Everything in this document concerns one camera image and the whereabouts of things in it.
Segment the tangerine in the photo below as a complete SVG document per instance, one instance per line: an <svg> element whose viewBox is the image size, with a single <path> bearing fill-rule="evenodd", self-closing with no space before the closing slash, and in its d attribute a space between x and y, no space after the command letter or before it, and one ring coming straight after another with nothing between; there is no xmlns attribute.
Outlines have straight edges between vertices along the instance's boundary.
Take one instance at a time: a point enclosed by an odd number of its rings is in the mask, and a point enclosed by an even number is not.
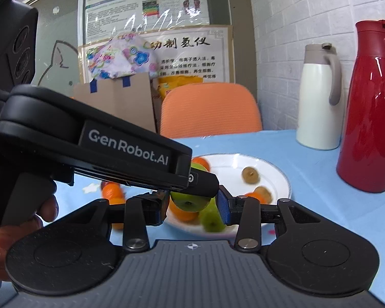
<svg viewBox="0 0 385 308"><path fill-rule="evenodd" d="M114 199L114 198L121 198L124 199L124 193L123 190L120 187L120 184L117 183L109 183L104 186L103 190L101 191L101 195L104 199Z"/></svg>
<svg viewBox="0 0 385 308"><path fill-rule="evenodd" d="M268 204L268 201L265 199L265 197L257 192L245 193L244 196L258 199L260 204Z"/></svg>
<svg viewBox="0 0 385 308"><path fill-rule="evenodd" d="M182 221L182 222L189 222L198 217L198 212L186 212L181 209L179 209L173 202L173 200L170 198L169 200L169 209L174 214L174 216Z"/></svg>
<svg viewBox="0 0 385 308"><path fill-rule="evenodd" d="M105 188L105 186L106 186L107 184L110 184L110 183L111 183L111 182L102 181L101 184L100 184L100 189L101 189L101 191L103 191L103 189Z"/></svg>
<svg viewBox="0 0 385 308"><path fill-rule="evenodd" d="M112 198L109 200L110 205L120 205L125 204L126 200L124 198ZM122 230L124 229L123 223L113 223L112 224L113 229L115 230Z"/></svg>
<svg viewBox="0 0 385 308"><path fill-rule="evenodd" d="M191 160L191 163L198 163L198 164L201 164L204 168L207 169L208 172L210 172L210 164L208 163L208 161L203 158L203 157L194 157L192 160Z"/></svg>

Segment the chair backrest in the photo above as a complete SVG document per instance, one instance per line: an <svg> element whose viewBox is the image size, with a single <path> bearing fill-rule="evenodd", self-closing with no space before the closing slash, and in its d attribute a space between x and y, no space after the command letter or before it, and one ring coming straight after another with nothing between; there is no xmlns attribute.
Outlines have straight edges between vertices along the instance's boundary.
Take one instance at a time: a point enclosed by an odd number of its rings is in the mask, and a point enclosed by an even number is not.
<svg viewBox="0 0 385 308"><path fill-rule="evenodd" d="M160 133L167 138L261 130L257 103L239 84L188 84L171 90L162 104Z"/></svg>

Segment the poster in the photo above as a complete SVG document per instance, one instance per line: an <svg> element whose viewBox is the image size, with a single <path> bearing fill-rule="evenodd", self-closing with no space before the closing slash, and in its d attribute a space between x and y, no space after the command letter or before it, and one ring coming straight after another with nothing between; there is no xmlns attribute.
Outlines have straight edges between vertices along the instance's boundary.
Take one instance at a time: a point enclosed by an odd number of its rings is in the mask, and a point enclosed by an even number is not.
<svg viewBox="0 0 385 308"><path fill-rule="evenodd" d="M209 24L207 0L79 0L78 43L198 24Z"/></svg>
<svg viewBox="0 0 385 308"><path fill-rule="evenodd" d="M231 26L192 26L141 36L154 49L160 76L195 75L204 82L234 82ZM79 48L82 83L92 80L87 53L107 42Z"/></svg>

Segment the yellow bag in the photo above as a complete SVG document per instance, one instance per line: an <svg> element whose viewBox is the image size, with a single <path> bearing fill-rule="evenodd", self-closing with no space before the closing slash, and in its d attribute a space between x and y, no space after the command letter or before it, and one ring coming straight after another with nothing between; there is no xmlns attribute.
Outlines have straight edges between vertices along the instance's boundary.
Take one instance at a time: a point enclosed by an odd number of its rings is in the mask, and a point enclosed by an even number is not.
<svg viewBox="0 0 385 308"><path fill-rule="evenodd" d="M203 83L204 79L199 76L163 76L158 78L158 92L162 99L167 96L167 94L179 86L184 86L191 83Z"/></svg>

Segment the human hand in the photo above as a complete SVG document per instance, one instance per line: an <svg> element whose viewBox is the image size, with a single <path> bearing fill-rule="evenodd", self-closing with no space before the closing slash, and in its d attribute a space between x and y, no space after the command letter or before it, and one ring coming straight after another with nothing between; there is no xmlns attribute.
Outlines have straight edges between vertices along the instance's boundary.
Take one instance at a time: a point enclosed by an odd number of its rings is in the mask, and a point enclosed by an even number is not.
<svg viewBox="0 0 385 308"><path fill-rule="evenodd" d="M43 222L38 217L41 216L44 221L52 222L59 213L59 206L55 196L48 199L39 209L33 219L21 224L20 226L0 227L0 280L10 281L10 278L4 269L6 254L10 247L21 238L39 230L43 227Z"/></svg>

